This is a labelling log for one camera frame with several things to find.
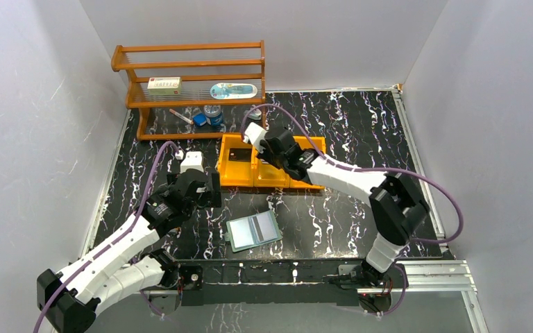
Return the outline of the yellow three-compartment bin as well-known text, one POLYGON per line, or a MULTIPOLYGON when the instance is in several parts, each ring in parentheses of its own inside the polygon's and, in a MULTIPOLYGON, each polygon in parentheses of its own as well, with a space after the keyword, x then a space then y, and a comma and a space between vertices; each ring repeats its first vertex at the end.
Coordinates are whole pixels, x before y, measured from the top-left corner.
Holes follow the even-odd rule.
POLYGON ((224 135, 221 138, 220 154, 217 171, 221 185, 224 187, 257 187, 280 189, 313 189, 322 190, 321 185, 310 185, 300 180, 293 180, 282 169, 277 169, 267 162, 257 158, 257 151, 241 140, 241 136, 224 135), (228 161, 228 151, 231 148, 253 149, 251 162, 228 161))

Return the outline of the orange wooden shelf rack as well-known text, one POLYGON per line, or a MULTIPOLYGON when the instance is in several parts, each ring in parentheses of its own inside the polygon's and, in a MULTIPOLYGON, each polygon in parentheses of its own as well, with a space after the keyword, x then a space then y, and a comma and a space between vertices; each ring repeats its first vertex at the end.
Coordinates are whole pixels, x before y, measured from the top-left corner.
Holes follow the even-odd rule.
POLYGON ((200 107, 205 105, 260 105, 266 101, 265 43, 229 42, 213 44, 174 44, 153 46, 118 45, 111 68, 124 71, 128 78, 126 108, 139 112, 136 137, 140 141, 167 139, 216 139, 225 130, 181 133, 181 125, 168 133, 151 133, 149 119, 155 109, 200 107), (168 96, 154 95, 148 87, 153 78, 175 76, 181 91, 168 96), (218 83, 256 86, 257 93, 242 99, 217 99, 210 89, 218 83))

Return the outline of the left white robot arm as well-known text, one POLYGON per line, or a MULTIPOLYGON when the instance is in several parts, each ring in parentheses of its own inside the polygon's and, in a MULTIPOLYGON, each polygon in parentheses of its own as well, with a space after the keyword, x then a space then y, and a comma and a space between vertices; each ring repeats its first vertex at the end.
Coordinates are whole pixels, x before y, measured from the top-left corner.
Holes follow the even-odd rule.
POLYGON ((167 177, 168 187, 146 198, 136 212, 89 253, 58 272, 37 278, 41 319, 57 332, 86 332, 96 317, 129 295, 149 287, 172 289, 183 277, 165 250, 131 260, 190 220, 196 210, 221 207, 220 175, 188 169, 167 177))

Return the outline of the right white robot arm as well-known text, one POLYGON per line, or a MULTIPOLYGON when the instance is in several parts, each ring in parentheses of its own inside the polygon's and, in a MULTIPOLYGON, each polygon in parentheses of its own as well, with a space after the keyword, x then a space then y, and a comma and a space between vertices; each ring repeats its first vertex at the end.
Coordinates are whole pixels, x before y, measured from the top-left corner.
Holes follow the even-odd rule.
POLYGON ((364 271, 386 273, 429 214, 422 191, 402 171, 360 172, 315 148, 301 148, 286 128, 265 130, 252 123, 244 136, 259 159, 292 180, 334 189, 371 208, 377 236, 362 264, 364 271))

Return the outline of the green card holder wallet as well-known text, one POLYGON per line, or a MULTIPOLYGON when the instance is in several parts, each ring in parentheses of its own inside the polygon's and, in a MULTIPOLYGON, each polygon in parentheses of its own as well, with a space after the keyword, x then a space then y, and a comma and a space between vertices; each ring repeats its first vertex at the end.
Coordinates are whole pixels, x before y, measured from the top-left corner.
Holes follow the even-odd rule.
POLYGON ((234 253, 270 244, 282 239, 272 210, 226 222, 226 241, 234 253))

